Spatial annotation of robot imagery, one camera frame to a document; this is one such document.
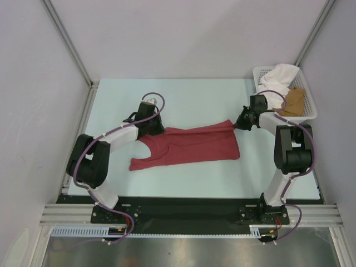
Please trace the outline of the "red tank top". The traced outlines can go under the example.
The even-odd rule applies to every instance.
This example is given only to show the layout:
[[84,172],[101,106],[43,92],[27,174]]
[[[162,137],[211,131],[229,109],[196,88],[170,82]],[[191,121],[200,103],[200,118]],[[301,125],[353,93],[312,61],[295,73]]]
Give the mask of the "red tank top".
[[229,120],[191,129],[168,127],[162,134],[146,135],[139,141],[149,148],[151,155],[131,159],[130,171],[240,158],[234,127]]

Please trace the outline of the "tan tank top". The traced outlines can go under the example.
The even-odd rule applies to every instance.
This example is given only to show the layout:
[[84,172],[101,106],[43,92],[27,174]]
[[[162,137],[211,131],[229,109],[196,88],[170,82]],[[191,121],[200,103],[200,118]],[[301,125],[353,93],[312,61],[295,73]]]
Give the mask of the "tan tank top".
[[305,89],[299,87],[290,87],[289,92],[286,95],[285,99],[287,102],[287,106],[282,103],[283,110],[278,108],[274,108],[274,111],[277,111],[280,116],[291,117],[291,116],[302,116],[304,113],[304,95]]

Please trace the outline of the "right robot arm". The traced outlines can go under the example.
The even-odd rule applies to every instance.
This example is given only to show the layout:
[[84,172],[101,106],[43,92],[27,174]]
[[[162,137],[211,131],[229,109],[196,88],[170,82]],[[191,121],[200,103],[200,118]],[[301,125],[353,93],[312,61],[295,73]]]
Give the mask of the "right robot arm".
[[309,174],[316,162],[312,127],[289,120],[277,111],[268,110],[267,99],[263,94],[250,96],[250,105],[243,108],[234,126],[239,130],[251,130],[252,126],[256,126],[275,136],[275,174],[255,206],[239,208],[240,223],[289,224],[287,194],[297,178]]

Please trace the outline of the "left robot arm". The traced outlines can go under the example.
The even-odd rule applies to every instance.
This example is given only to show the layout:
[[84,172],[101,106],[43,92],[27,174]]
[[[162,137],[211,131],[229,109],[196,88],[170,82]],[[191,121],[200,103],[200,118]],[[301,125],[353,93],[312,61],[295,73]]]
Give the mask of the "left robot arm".
[[110,154],[120,147],[138,140],[147,134],[164,132],[160,112],[155,98],[141,100],[139,108],[119,127],[98,137],[81,134],[76,140],[68,161],[66,172],[77,187],[85,189],[95,204],[103,208],[103,215],[110,222],[119,221],[122,216],[133,222],[131,215],[119,206],[119,197],[111,191],[106,181]]

